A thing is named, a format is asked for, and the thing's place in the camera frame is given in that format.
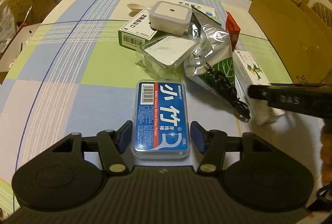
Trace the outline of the person's hand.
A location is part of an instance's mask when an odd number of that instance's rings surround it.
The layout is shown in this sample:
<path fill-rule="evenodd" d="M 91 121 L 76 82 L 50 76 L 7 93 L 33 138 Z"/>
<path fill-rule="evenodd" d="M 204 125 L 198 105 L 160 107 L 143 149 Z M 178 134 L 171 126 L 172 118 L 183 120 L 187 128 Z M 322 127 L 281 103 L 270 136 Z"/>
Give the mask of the person's hand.
<path fill-rule="evenodd" d="M 328 185 L 332 180 L 332 143 L 331 133 L 327 132 L 326 126 L 323 126 L 321 130 L 321 143 L 322 148 L 320 151 L 320 157 L 322 160 L 322 184 Z"/>

